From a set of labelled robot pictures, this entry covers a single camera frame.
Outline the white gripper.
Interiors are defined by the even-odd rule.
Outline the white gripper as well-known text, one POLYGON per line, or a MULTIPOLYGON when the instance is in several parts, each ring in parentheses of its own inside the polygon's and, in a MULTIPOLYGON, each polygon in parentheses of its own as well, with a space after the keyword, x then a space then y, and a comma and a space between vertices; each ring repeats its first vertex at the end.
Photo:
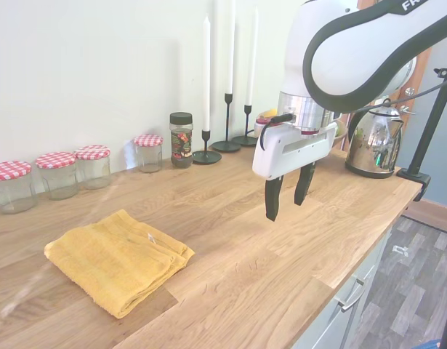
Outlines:
POLYGON ((336 132, 337 124, 332 122, 316 135, 303 135, 300 129, 289 124, 269 127, 260 135, 252 170, 266 179, 267 219, 275 221, 278 215, 283 176, 299 168, 294 203, 297 206, 302 205, 315 173, 315 161, 329 154, 336 132))

